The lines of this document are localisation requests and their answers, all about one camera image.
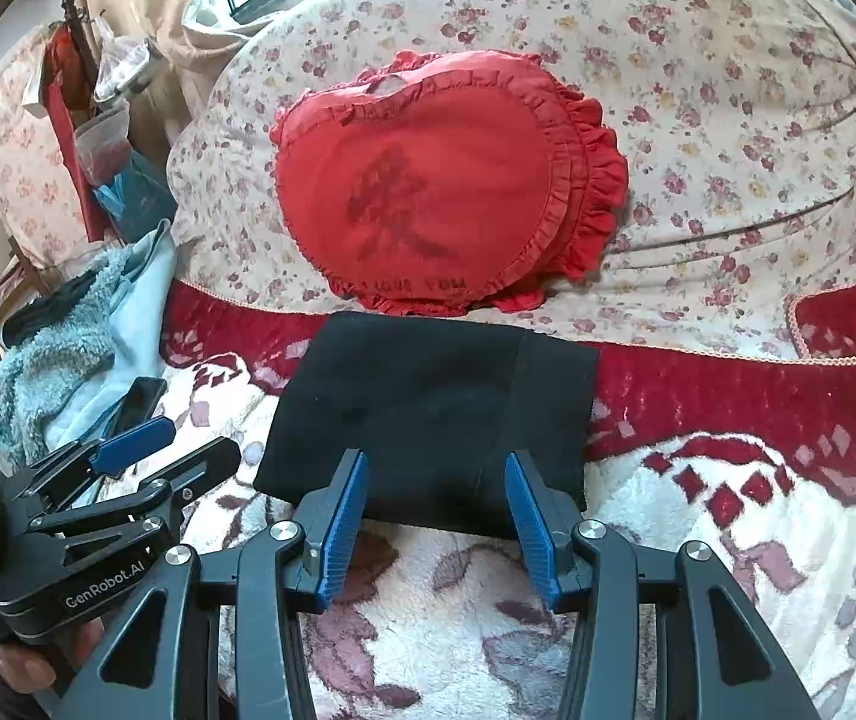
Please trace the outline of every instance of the blue fuzzy fabric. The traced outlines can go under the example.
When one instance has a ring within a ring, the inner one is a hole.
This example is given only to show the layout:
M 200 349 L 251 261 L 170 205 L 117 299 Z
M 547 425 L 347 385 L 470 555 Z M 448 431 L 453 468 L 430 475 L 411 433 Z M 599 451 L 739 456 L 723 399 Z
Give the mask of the blue fuzzy fabric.
M 47 455 L 45 422 L 114 354 L 108 319 L 131 247 L 101 252 L 87 295 L 61 322 L 15 346 L 0 364 L 0 466 L 30 466 Z

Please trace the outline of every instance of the red diamond pattern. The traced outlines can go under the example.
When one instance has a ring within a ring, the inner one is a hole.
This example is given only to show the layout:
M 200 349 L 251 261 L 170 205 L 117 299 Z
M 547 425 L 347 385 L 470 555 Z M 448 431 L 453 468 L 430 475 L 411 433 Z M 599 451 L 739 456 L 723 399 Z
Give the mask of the red diamond pattern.
M 658 476 L 664 476 L 671 470 L 671 461 L 660 452 L 648 455 L 643 465 L 646 469 L 654 471 Z
M 724 483 L 714 491 L 714 495 L 704 506 L 711 512 L 711 517 L 714 517 L 714 525 L 722 530 L 730 527 L 744 511 L 744 504 L 741 498 L 738 498 L 738 493 Z
M 778 483 L 778 487 L 781 488 L 781 492 L 784 495 L 787 495 L 794 489 L 794 482 L 791 482 L 791 477 L 788 476 L 788 471 L 786 471 L 784 466 L 778 466 L 775 469 L 774 480 Z
M 761 471 L 755 471 L 741 487 L 741 495 L 746 495 L 755 503 L 765 506 L 774 496 L 774 490 L 771 489 L 767 476 Z
M 695 498 L 700 495 L 701 490 L 707 487 L 701 477 L 698 476 L 698 471 L 690 466 L 686 467 L 681 473 L 674 477 L 674 483 L 684 490 L 685 496 L 688 498 L 688 503 L 695 502 Z

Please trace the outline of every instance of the bed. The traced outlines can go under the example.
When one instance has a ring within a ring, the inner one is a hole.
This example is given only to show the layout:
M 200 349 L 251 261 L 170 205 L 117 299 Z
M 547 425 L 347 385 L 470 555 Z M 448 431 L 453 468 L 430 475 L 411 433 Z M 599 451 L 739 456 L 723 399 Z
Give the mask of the bed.
M 202 552 L 240 543 L 289 510 L 251 486 L 277 395 L 324 314 L 357 306 L 331 294 L 285 230 L 268 140 L 274 111 L 397 50 L 537 52 L 602 102 L 630 164 L 626 215 L 589 283 L 552 285 L 535 311 L 466 319 L 606 343 L 602 360 L 625 360 L 636 382 L 672 365 L 678 391 L 731 377 L 724 420 L 686 418 L 660 432 L 636 416 L 637 398 L 605 384 L 616 375 L 602 379 L 585 450 L 588 512 L 650 546 L 709 543 L 822 717 L 856 719 L 856 338 L 843 336 L 851 343 L 824 362 L 799 336 L 831 328 L 789 321 L 802 305 L 834 306 L 828 316 L 856 305 L 856 287 L 847 290 L 856 284 L 856 47 L 832 8 L 309 0 L 278 14 L 172 148 L 182 258 L 161 408 L 179 431 L 103 494 L 131 490 L 225 435 L 242 445 L 244 466 L 192 509 L 186 541 Z M 855 302 L 837 304 L 839 295 Z M 795 420 L 810 437 L 786 443 L 747 389 L 738 400 L 738 382 L 751 376 L 760 391 L 786 383 L 810 396 L 810 418 Z M 837 415 L 824 394 L 850 413 Z M 681 397 L 665 395 L 663 410 Z M 365 523 L 345 594 L 304 621 L 319 717 L 554 717 L 573 624 L 546 613 L 520 566 L 513 543 Z M 653 712 L 645 619 L 640 716 Z M 226 610 L 228 695 L 233 625 Z

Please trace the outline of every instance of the red pillow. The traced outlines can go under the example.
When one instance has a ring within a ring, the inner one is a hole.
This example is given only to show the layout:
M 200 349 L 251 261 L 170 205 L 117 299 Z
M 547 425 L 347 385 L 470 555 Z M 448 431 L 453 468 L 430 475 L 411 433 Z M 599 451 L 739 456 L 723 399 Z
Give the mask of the red pillow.
M 290 233 L 338 295 L 388 314 L 544 299 L 597 265 L 626 161 L 597 100 L 539 58 L 401 52 L 306 93 L 271 139 Z

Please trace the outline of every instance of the plastic bag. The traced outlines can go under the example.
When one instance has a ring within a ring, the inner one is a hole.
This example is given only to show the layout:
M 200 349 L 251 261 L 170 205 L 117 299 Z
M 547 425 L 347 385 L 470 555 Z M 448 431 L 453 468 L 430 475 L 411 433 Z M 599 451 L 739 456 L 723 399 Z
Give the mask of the plastic bag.
M 101 61 L 98 65 L 98 82 L 95 84 L 95 102 L 105 103 L 127 89 L 139 74 L 151 64 L 151 48 L 146 35 L 115 33 L 100 16 L 95 16 L 95 27 L 101 36 Z
M 165 175 L 137 151 L 109 184 L 95 188 L 95 198 L 127 244 L 141 240 L 163 218 L 174 220 L 178 210 Z
M 109 111 L 84 122 L 74 131 L 74 149 L 81 170 L 93 187 L 108 184 L 127 165 L 131 143 L 127 132 L 131 112 L 127 100 L 119 100 Z

